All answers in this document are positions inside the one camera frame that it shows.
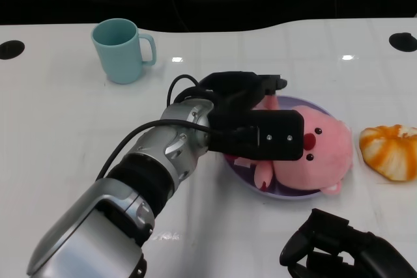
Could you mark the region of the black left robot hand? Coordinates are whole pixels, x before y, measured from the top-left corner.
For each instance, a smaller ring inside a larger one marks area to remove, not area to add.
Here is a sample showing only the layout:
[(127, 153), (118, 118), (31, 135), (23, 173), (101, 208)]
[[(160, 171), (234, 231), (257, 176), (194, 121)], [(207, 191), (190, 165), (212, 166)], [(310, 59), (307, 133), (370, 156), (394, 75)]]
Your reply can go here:
[(304, 118), (295, 110), (256, 109), (285, 88), (279, 75), (216, 72), (199, 86), (214, 103), (207, 115), (208, 150), (251, 160), (299, 160), (304, 151)]

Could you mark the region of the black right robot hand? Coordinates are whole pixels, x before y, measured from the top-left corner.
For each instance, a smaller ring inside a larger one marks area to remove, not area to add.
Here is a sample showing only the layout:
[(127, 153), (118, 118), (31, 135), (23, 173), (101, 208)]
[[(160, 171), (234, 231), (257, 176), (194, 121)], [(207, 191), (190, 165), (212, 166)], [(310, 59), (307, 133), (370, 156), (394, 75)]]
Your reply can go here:
[(291, 277), (416, 277), (416, 270), (385, 239), (314, 208), (280, 255)]

